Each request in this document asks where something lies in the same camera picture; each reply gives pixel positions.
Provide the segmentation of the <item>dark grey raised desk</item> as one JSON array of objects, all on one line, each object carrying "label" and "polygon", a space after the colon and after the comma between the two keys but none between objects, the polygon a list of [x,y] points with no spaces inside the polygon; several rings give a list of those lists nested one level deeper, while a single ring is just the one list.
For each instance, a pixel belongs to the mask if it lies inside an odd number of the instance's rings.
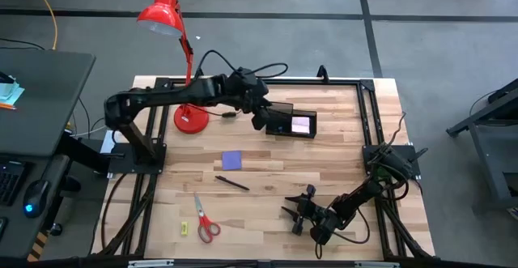
[{"label": "dark grey raised desk", "polygon": [[50,156],[95,63],[90,53],[0,49],[0,71],[24,92],[0,109],[0,154]]}]

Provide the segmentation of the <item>black side table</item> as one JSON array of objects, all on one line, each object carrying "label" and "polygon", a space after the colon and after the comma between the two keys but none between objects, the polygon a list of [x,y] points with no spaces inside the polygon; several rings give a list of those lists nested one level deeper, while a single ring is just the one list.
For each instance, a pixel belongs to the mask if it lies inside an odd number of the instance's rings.
[{"label": "black side table", "polygon": [[452,138],[467,131],[473,140],[490,191],[490,198],[474,207],[479,212],[518,207],[518,188],[507,180],[518,180],[518,79],[485,97],[485,107],[446,129]]}]

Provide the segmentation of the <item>red desk lamp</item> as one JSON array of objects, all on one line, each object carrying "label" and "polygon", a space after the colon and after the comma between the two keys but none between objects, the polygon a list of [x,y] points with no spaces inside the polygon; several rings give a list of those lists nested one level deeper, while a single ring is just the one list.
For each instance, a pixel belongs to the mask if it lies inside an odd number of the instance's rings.
[{"label": "red desk lamp", "polygon": [[[179,40],[186,59],[185,85],[191,83],[193,73],[193,49],[189,44],[187,32],[181,15],[178,0],[154,0],[137,18],[143,28]],[[176,128],[185,134],[197,134],[204,130],[209,122],[209,114],[203,108],[183,104],[174,113]]]}]

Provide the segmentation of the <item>black mesh desk organizer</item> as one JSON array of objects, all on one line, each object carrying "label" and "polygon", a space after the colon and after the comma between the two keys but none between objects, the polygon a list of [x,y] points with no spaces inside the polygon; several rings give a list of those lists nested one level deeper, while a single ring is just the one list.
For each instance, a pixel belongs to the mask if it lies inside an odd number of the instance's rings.
[{"label": "black mesh desk organizer", "polygon": [[[315,138],[317,133],[317,112],[294,108],[293,104],[273,102],[267,108],[270,119],[266,123],[266,133],[270,135],[289,136],[297,138]],[[292,117],[309,117],[311,120],[310,134],[297,134],[291,132]],[[277,128],[281,126],[282,132],[278,132]]]}]

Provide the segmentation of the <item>red handled scissors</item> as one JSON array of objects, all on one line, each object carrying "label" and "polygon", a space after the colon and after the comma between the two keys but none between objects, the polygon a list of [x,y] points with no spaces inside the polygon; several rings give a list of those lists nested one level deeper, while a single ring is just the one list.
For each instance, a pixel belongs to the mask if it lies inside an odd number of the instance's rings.
[{"label": "red handled scissors", "polygon": [[197,194],[194,194],[194,201],[199,218],[197,233],[204,243],[209,244],[213,241],[215,236],[220,234],[221,227],[207,217],[203,210],[202,202]]}]

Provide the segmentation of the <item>black keyboard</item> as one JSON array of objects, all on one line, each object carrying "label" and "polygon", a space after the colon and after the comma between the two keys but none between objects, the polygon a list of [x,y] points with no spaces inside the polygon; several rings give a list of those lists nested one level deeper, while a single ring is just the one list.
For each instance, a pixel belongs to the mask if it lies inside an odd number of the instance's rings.
[{"label": "black keyboard", "polygon": [[26,164],[0,161],[0,206],[11,206],[26,176]]}]

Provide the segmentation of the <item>teal paper stack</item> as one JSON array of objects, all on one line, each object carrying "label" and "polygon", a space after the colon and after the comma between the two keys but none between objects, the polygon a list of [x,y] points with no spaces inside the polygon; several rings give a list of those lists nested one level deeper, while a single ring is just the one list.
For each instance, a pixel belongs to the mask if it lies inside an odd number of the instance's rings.
[{"label": "teal paper stack", "polygon": [[14,106],[24,91],[16,78],[0,71],[0,103]]}]

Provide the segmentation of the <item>white paper sheet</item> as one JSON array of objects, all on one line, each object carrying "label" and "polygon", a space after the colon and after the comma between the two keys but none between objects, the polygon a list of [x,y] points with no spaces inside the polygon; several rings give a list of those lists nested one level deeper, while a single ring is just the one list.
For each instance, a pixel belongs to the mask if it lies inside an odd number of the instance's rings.
[{"label": "white paper sheet", "polygon": [[100,148],[100,154],[110,154],[114,147],[117,144],[116,140],[116,132],[113,130],[108,130],[104,136],[101,148]]}]

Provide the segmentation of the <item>black pen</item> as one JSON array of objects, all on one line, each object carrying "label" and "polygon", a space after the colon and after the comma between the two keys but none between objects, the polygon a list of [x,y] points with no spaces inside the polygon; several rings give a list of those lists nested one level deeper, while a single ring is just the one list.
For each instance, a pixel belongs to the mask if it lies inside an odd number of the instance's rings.
[{"label": "black pen", "polygon": [[239,189],[242,189],[242,190],[246,190],[246,191],[249,191],[249,190],[250,190],[250,188],[249,188],[249,187],[244,186],[244,185],[242,185],[242,184],[239,184],[239,183],[237,183],[237,182],[231,181],[231,180],[227,179],[226,177],[222,177],[222,176],[215,176],[215,179],[217,179],[217,180],[219,180],[219,181],[222,181],[222,182],[224,182],[224,183],[227,183],[227,184],[229,184],[229,185],[233,185],[233,186],[235,186],[235,187],[237,187],[237,188],[239,188]]}]

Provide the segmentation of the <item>black aluminium table frame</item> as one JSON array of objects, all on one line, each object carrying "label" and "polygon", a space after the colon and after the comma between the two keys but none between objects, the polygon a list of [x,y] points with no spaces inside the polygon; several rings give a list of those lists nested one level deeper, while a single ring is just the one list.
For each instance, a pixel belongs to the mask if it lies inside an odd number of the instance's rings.
[{"label": "black aluminium table frame", "polygon": [[[268,88],[269,100],[317,112],[316,137],[268,135],[255,130],[248,115],[222,118],[224,105],[212,110],[199,134],[183,134],[169,123],[144,257],[312,260],[314,240],[308,232],[291,232],[292,219],[282,207],[291,210],[295,205],[285,197],[314,185],[315,202],[325,206],[365,179],[366,144],[376,143],[379,136],[399,145],[409,142],[393,79],[277,77]],[[223,171],[224,151],[242,152],[240,170]],[[207,217],[221,227],[209,244],[197,233],[194,194]],[[187,236],[180,234],[182,221],[189,223]]]}]

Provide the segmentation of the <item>purple sticky note pad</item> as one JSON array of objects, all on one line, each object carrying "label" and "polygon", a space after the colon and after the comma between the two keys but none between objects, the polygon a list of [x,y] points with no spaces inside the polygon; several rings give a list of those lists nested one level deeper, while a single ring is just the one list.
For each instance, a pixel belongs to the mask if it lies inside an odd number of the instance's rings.
[{"label": "purple sticky note pad", "polygon": [[223,171],[240,170],[242,168],[241,151],[224,151],[222,153]]}]

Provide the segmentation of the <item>pink sticky note pad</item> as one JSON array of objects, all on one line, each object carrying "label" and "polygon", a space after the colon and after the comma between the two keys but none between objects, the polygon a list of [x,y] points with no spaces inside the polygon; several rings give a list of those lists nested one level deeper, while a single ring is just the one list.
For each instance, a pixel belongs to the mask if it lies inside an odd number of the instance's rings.
[{"label": "pink sticky note pad", "polygon": [[309,117],[292,117],[291,132],[297,134],[311,133],[311,120]]}]

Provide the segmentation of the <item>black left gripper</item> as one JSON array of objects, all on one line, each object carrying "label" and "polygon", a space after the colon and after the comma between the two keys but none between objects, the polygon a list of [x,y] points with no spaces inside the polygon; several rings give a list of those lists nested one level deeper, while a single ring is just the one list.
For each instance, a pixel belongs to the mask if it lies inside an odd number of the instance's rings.
[{"label": "black left gripper", "polygon": [[250,69],[239,67],[226,80],[226,105],[243,113],[252,113],[255,130],[261,130],[270,119],[265,98],[269,89]]}]

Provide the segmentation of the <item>black computer mouse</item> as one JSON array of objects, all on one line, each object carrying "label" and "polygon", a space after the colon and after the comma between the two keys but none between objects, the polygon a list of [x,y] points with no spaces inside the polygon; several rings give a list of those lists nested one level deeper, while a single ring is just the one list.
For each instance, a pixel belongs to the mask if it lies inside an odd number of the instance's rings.
[{"label": "black computer mouse", "polygon": [[23,196],[23,213],[27,218],[39,217],[46,208],[50,182],[39,179],[33,181]]}]

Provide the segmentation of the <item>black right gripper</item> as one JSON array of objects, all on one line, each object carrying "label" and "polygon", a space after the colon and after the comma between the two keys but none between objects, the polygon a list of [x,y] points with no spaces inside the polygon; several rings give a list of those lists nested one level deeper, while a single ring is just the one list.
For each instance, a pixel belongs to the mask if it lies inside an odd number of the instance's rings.
[{"label": "black right gripper", "polygon": [[304,220],[308,219],[313,223],[310,229],[310,236],[317,244],[326,244],[332,236],[338,217],[329,212],[326,208],[318,206],[312,199],[315,195],[316,188],[314,185],[308,185],[306,193],[294,197],[285,197],[288,202],[296,203],[296,210],[290,210],[286,207],[282,209],[292,218],[294,225],[291,231],[300,236],[304,229]]}]

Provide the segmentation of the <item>dark grey low desk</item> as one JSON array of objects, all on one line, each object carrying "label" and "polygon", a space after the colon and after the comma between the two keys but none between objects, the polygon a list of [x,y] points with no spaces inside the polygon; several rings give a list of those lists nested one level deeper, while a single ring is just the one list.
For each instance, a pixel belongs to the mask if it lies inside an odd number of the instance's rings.
[{"label": "dark grey low desk", "polygon": [[[56,155],[50,158],[27,157],[21,161],[32,162],[29,172],[21,185],[19,192],[11,206],[0,206],[0,217],[7,218],[7,225],[0,237],[0,257],[11,257],[25,260],[32,251],[38,232],[46,225],[49,209],[57,194],[69,158],[65,155]],[[49,182],[45,209],[35,218],[25,216],[23,210],[23,196],[33,181],[46,180]]]}]

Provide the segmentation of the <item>silver metal bracket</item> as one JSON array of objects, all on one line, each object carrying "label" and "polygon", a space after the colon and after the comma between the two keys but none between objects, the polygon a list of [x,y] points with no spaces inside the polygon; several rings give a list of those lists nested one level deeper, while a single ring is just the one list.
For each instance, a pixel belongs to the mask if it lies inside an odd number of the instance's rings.
[{"label": "silver metal bracket", "polygon": [[401,268],[401,266],[399,263],[396,262],[361,261],[355,262],[354,268]]},{"label": "silver metal bracket", "polygon": [[128,262],[127,268],[172,268],[173,259],[144,259]]}]

